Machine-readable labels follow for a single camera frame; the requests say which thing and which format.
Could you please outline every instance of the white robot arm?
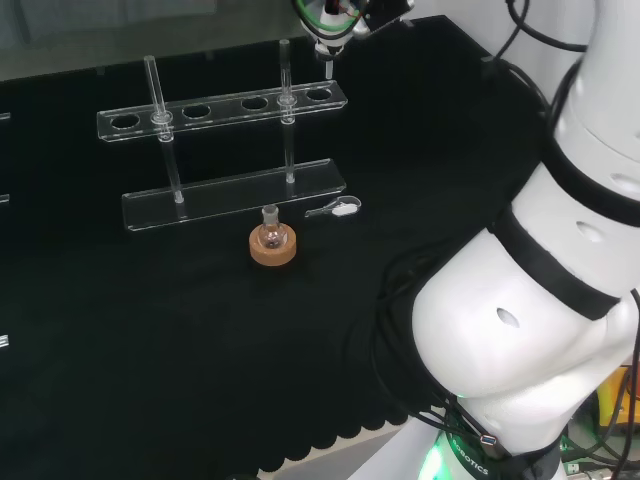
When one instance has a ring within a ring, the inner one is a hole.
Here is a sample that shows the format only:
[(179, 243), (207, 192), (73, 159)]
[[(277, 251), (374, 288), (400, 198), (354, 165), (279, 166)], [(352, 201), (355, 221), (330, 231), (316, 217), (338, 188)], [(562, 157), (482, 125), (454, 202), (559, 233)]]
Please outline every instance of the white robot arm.
[[(348, 21), (331, 5), (337, 4), (326, 2), (323, 22)], [(324, 59), (339, 54), (362, 22), (356, 15), (341, 38), (314, 34)], [(422, 362), (511, 456), (558, 450), (576, 409), (634, 349), (639, 26), (640, 1), (596, 0), (588, 52), (543, 164), (495, 225), (415, 299), (413, 336)], [(483, 463), (487, 457), (471, 454), (464, 442), (443, 434), (438, 443), (455, 480), (566, 478), (557, 454), (513, 477), (497, 476)]]

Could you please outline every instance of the test tube rack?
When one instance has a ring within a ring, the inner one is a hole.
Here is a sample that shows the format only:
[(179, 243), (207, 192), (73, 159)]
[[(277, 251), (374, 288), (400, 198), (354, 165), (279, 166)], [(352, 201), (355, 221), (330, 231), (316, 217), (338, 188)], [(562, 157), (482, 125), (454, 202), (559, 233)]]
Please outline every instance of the test tube rack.
[[(144, 58), (153, 104), (97, 113), (98, 137), (106, 142), (156, 136), (170, 186), (122, 195), (125, 227), (140, 231), (260, 208), (268, 204), (337, 194), (346, 188), (333, 160), (295, 164), (297, 115), (337, 110), (347, 98), (335, 81), (292, 85), (290, 43), (280, 41), (281, 87), (166, 102), (155, 58)], [(284, 165), (271, 170), (181, 184), (175, 133), (280, 119)]]

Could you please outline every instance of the black cable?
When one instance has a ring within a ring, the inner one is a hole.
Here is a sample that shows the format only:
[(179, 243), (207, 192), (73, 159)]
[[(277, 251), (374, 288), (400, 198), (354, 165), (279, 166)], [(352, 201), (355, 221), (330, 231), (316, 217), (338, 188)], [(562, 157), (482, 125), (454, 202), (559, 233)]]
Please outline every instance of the black cable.
[(635, 396), (636, 400), (640, 400), (640, 395), (638, 395), (637, 392), (635, 394), (631, 393), (631, 387), (629, 385), (627, 385), (627, 393), (630, 397)]
[(593, 463), (593, 462), (580, 462), (577, 464), (577, 466), (579, 471), (582, 473), (589, 473), (589, 472), (594, 472), (596, 470), (602, 470), (604, 468), (610, 468), (609, 465), (602, 465), (602, 464)]
[(567, 73), (564, 74), (562, 80), (560, 80), (560, 84), (556, 90), (555, 95), (553, 96), (553, 100), (551, 101), (551, 110), (549, 113), (549, 130), (553, 134), (553, 131), (558, 124), (558, 120), (560, 118), (560, 113), (564, 108), (565, 103), (567, 102), (567, 98), (569, 97), (569, 92), (571, 91), (571, 87), (573, 86), (573, 82), (578, 76), (578, 71), (580, 70), (580, 65), (582, 65), (582, 58), (576, 60), (576, 62), (571, 65)]
[(551, 113), (551, 106), (549, 105), (549, 102), (547, 102), (547, 97), (545, 97), (544, 93), (542, 93), (542, 90), (540, 90), (540, 87), (536, 85), (536, 82), (534, 82), (533, 79), (524, 72), (524, 70), (511, 62), (500, 59), (500, 65), (503, 65), (507, 70), (515, 73), (522, 79), (522, 81), (529, 87), (529, 89), (533, 90), (533, 92), (538, 97), (538, 100), (540, 100), (540, 103), (542, 104), (542, 109), (544, 111), (545, 117), (548, 117)]
[(596, 443), (594, 443), (588, 448), (579, 447), (576, 445), (576, 447), (578, 448), (575, 448), (575, 447), (573, 448), (574, 450), (573, 455), (563, 456), (563, 459), (562, 459), (563, 462), (574, 462), (579, 458), (587, 458), (592, 453), (595, 453), (599, 449), (601, 448), (606, 449), (606, 447), (608, 447), (606, 442), (611, 436), (611, 434), (613, 433), (616, 423), (618, 422), (620, 408), (622, 407), (622, 401), (624, 400), (624, 392), (626, 390), (626, 385), (629, 382), (630, 376), (631, 376), (631, 370), (627, 368), (627, 370), (624, 372), (624, 376), (622, 377), (620, 387), (618, 388), (618, 394), (616, 396), (616, 402), (615, 402), (613, 414), (611, 415), (611, 420), (607, 425), (607, 429), (605, 430), (604, 435), (602, 435), (602, 437), (600, 437)]
[(304, 23), (304, 26), (307, 27), (307, 29), (313, 33), (316, 37), (318, 38), (322, 38), (323, 40), (339, 40), (343, 37), (346, 37), (347, 35), (349, 35), (354, 28), (356, 28), (357, 23), (360, 21), (360, 19), (365, 15), (366, 11), (367, 11), (367, 7), (369, 6), (369, 3), (367, 3), (366, 5), (364, 5), (361, 9), (360, 9), (360, 13), (358, 13), (358, 16), (356, 18), (353, 19), (353, 22), (351, 22), (351, 25), (349, 25), (347, 28), (345, 28), (342, 32), (337, 33), (335, 35), (327, 35), (326, 33), (322, 33), (320, 30), (318, 30), (306, 17), (306, 15), (304, 14), (304, 12), (300, 9), (300, 6), (298, 5), (298, 2), (296, 0), (291, 0), (291, 5), (293, 6), (293, 10), (296, 12), (296, 14), (298, 15), (298, 17), (300, 18), (300, 21), (302, 23)]
[[(530, 6), (531, 6), (531, 0), (524, 0), (524, 7), (522, 7), (522, 13), (520, 14), (520, 19), (522, 20), (523, 23), (527, 18), (527, 15), (529, 14)], [(521, 31), (522, 31), (522, 27), (520, 25), (516, 25), (516, 28), (511, 33), (511, 36), (507, 39), (507, 41), (502, 46), (502, 48), (498, 50), (498, 53), (496, 53), (496, 56), (493, 57), (494, 61), (500, 60), (500, 57), (502, 57), (502, 55), (504, 55), (504, 53), (507, 50), (509, 50), (509, 47), (511, 47), (511, 45), (513, 44), (516, 37), (520, 34)]]
[(396, 256), (394, 256), (384, 267), (382, 270), (382, 287), (380, 290), (384, 292), (385, 286), (389, 283), (389, 278), (391, 277), (391, 272), (397, 266), (398, 263), (410, 259), (412, 256), (416, 256), (425, 252), (425, 250), (434, 250), (436, 248), (444, 247), (451, 243), (451, 238), (445, 238), (442, 240), (438, 240), (436, 242), (431, 242), (428, 245), (420, 245), (414, 248), (409, 248), (403, 252), (400, 252)]
[(378, 380), (378, 383), (380, 384), (380, 387), (382, 388), (382, 390), (384, 391), (384, 393), (389, 397), (389, 399), (391, 399), (393, 401), (393, 403), (400, 409), (402, 410), (406, 415), (410, 416), (410, 417), (414, 417), (417, 418), (418, 420), (420, 420), (423, 423), (426, 423), (427, 425), (437, 428), (438, 430), (442, 430), (445, 431), (447, 433), (451, 433), (453, 435), (457, 435), (461, 438), (467, 438), (470, 440), (477, 440), (478, 436), (469, 433), (465, 430), (461, 430), (455, 427), (452, 427), (450, 425), (446, 425), (444, 423), (444, 418), (435, 413), (435, 412), (431, 412), (432, 415), (434, 415), (436, 418), (439, 418), (442, 420), (442, 423), (440, 422), (436, 422), (435, 420), (431, 420), (430, 418), (425, 417), (424, 415), (422, 415), (419, 412), (414, 411), (413, 409), (409, 408), (403, 401), (399, 400), (389, 389), (389, 387), (387, 386), (386, 382), (384, 381), (384, 379), (382, 378), (382, 376), (380, 375), (380, 371), (378, 370), (378, 363), (376, 361), (376, 328), (372, 328), (371, 329), (371, 341), (370, 341), (370, 345), (369, 345), (369, 363), (371, 365), (371, 369), (373, 370), (373, 374), (375, 375), (376, 379)]
[[(376, 324), (375, 324), (375, 328), (378, 329), (378, 332), (381, 332), (382, 335), (380, 335), (382, 337), (383, 342), (385, 343), (387, 349), (389, 350), (389, 352), (391, 352), (393, 354), (393, 356), (396, 358), (396, 360), (398, 361), (398, 363), (400, 363), (401, 365), (404, 366), (404, 368), (409, 371), (411, 369), (411, 360), (407, 357), (407, 355), (405, 354), (404, 350), (402, 348), (398, 348), (396, 345), (392, 345), (392, 335), (386, 334), (386, 332), (384, 332), (384, 318), (389, 318), (390, 317), (390, 313), (388, 311), (385, 311), (383, 314), (382, 309), (378, 309), (378, 311), (376, 311)], [(395, 334), (396, 337), (398, 337), (398, 331), (396, 330), (396, 328), (394, 328), (393, 325), (389, 325), (392, 330), (393, 330), (393, 334)], [(377, 372), (377, 368), (373, 369), (374, 371), (374, 375), (376, 375)], [(383, 390), (389, 390), (388, 388), (386, 388), (386, 384), (384, 383), (384, 381), (381, 381), (381, 377), (378, 378), (378, 375), (376, 375), (376, 378), (378, 379), (378, 383), (381, 384), (381, 387), (383, 387)], [(422, 388), (424, 382), (422, 381), (418, 381), (417, 384), (419, 385), (419, 388)], [(439, 402), (440, 405), (446, 405), (447, 404), (447, 399), (439, 397), (438, 395), (435, 394), (435, 392), (433, 391), (429, 391), (426, 392), (427, 396), (431, 395), (433, 397), (436, 398), (436, 400)]]
[[(574, 442), (573, 440), (571, 440), (570, 438), (565, 438), (565, 442), (567, 443), (567, 445), (569, 445), (572, 449), (576, 449), (576, 450), (581, 450), (582, 447), (580, 445), (578, 445), (576, 442)], [(595, 453), (592, 453), (588, 456), (588, 458), (595, 460), (598, 463), (601, 463), (603, 465), (606, 465), (609, 468), (614, 468), (616, 467), (620, 462), (613, 459), (613, 458), (607, 458), (607, 457), (603, 457), (600, 455), (596, 455)], [(629, 470), (640, 470), (640, 467), (635, 465), (635, 464), (628, 464), (626, 466)]]
[[(620, 461), (622, 460), (622, 456), (616, 452), (608, 443), (605, 443), (604, 445), (602, 445), (602, 448), (604, 450), (607, 451), (607, 453), (609, 455), (611, 455), (613, 458), (615, 458), (616, 460)], [(627, 466), (631, 466), (637, 470), (640, 470), (640, 462), (632, 462), (631, 460), (627, 461)]]
[[(638, 313), (640, 314), (640, 295), (637, 290), (632, 290), (631, 295), (638, 307)], [(640, 319), (638, 320), (638, 327), (636, 330), (636, 343), (633, 346), (633, 358), (631, 359), (631, 391), (635, 393), (638, 391), (638, 355), (640, 355)], [(631, 450), (631, 442), (633, 441), (633, 425), (635, 422), (636, 414), (636, 400), (631, 399), (629, 402), (629, 424), (627, 425), (627, 438), (624, 442), (624, 448), (622, 449), (621, 459), (616, 466), (616, 469), (611, 475), (611, 480), (616, 480), (620, 475), (620, 472), (625, 467), (627, 459), (629, 458), (629, 451)]]
[(518, 16), (518, 12), (516, 12), (515, 5), (514, 5), (515, 0), (506, 0), (506, 2), (507, 2), (507, 8), (509, 9), (509, 15), (511, 16), (511, 19), (515, 22), (517, 26), (519, 26), (522, 29), (524, 33), (526, 33), (530, 37), (533, 37), (539, 42), (545, 43), (549, 46), (560, 48), (562, 50), (567, 50), (569, 52), (586, 52), (587, 51), (586, 45), (577, 45), (574, 43), (561, 42), (560, 40), (556, 40), (555, 38), (548, 37), (547, 35), (544, 35), (543, 33), (540, 33), (537, 30), (534, 30), (529, 25), (527, 25), (522, 18)]

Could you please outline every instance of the black cloth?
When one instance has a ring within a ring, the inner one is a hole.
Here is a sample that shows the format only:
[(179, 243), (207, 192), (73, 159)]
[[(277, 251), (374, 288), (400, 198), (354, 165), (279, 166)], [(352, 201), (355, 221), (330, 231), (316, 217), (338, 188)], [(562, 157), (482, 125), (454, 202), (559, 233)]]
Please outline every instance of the black cloth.
[[(295, 83), (322, 78), (307, 39)], [(351, 42), (341, 111), (299, 117), (296, 161), (331, 157), (363, 202), (303, 220), (294, 262), (251, 263), (246, 212), (138, 234), (121, 195), (167, 185), (154, 138), (107, 144), (98, 110), (149, 103), (142, 61), (0, 85), (0, 478), (223, 479), (404, 418), (363, 354), (384, 265), (488, 224), (538, 162), (515, 78), (446, 18)], [(279, 83), (277, 42), (159, 60), (165, 98)], [(277, 121), (178, 134), (184, 182), (283, 163)]]

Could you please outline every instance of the orange cork stand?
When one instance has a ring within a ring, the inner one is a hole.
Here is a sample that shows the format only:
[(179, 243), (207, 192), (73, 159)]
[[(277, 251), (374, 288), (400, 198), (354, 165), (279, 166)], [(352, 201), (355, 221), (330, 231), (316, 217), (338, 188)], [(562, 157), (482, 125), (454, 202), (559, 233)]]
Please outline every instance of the orange cork stand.
[(279, 267), (289, 263), (296, 256), (296, 232), (289, 225), (282, 226), (287, 231), (287, 243), (280, 248), (265, 248), (258, 241), (258, 230), (261, 225), (253, 229), (249, 235), (249, 251), (253, 258), (260, 265), (265, 267)]

